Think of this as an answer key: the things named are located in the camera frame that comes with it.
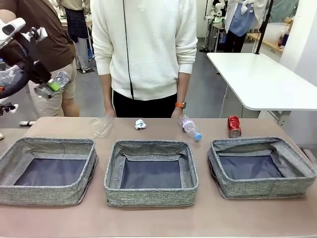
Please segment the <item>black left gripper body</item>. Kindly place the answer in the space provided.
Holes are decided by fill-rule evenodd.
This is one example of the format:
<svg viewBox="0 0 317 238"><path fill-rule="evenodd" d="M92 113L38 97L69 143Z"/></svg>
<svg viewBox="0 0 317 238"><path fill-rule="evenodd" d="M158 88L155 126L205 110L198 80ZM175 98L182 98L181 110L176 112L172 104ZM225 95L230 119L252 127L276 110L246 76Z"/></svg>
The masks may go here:
<svg viewBox="0 0 317 238"><path fill-rule="evenodd" d="M51 74L39 60L37 52L37 43L40 40L38 32L16 33L15 40L20 49L20 59L17 65L27 74L30 81L36 84L46 83L50 80Z"/></svg>

